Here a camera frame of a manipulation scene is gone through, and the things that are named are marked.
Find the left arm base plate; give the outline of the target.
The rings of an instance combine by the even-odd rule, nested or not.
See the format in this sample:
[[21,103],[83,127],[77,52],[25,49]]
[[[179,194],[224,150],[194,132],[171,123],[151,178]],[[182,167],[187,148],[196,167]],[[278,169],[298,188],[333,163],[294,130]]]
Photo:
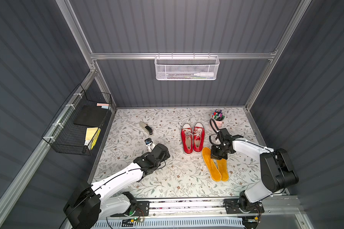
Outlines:
[[143,217],[149,215],[150,202],[149,201],[137,201],[136,204],[132,204],[126,212],[120,214],[111,215],[111,217]]

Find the yellow insole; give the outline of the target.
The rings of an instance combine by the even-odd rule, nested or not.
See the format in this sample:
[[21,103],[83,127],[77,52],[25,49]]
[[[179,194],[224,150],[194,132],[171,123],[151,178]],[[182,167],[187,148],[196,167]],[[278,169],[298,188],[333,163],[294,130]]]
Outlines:
[[222,179],[222,175],[219,172],[216,164],[214,163],[213,159],[211,158],[211,150],[209,148],[203,148],[202,150],[203,160],[207,169],[209,171],[210,177],[213,181],[219,182]]
[[226,159],[217,160],[217,166],[218,170],[221,174],[221,181],[228,181],[229,180],[229,174],[227,169],[227,161]]

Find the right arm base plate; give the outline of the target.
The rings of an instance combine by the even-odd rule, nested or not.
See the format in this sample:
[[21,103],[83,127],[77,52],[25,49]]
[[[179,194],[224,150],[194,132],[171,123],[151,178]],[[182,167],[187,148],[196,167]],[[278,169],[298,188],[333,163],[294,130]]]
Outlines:
[[244,198],[226,198],[223,200],[223,207],[227,214],[258,213],[261,215],[265,212],[261,202],[250,203]]

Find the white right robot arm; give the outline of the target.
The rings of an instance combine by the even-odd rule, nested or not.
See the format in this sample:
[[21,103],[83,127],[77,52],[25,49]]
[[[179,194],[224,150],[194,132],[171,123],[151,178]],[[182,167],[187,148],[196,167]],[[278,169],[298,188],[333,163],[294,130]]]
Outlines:
[[214,129],[214,133],[215,140],[209,137],[212,144],[209,158],[217,162],[221,176],[228,175],[226,160],[229,154],[243,153],[260,164],[260,181],[240,193],[237,205],[243,212],[249,212],[263,199],[299,182],[286,150],[255,144],[241,135],[231,135],[226,128]]

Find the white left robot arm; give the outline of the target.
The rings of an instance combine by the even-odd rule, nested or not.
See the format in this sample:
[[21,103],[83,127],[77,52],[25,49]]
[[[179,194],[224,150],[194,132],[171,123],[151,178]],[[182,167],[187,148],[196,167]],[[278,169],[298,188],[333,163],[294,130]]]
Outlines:
[[138,203],[134,196],[129,192],[114,195],[158,170],[169,158],[168,148],[158,143],[118,173],[92,184],[82,181],[63,208],[66,219],[73,229],[90,229],[99,219],[133,214]]

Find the red sneaker one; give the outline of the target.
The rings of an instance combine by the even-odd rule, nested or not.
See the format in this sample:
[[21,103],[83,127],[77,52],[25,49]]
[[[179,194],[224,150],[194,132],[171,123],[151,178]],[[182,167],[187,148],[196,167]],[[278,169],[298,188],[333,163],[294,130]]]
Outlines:
[[193,152],[193,131],[190,124],[183,124],[181,128],[181,140],[183,151],[190,155]]
[[200,122],[197,122],[193,127],[193,136],[194,136],[194,152],[200,153],[204,147],[204,138],[205,138],[205,128],[204,125]]

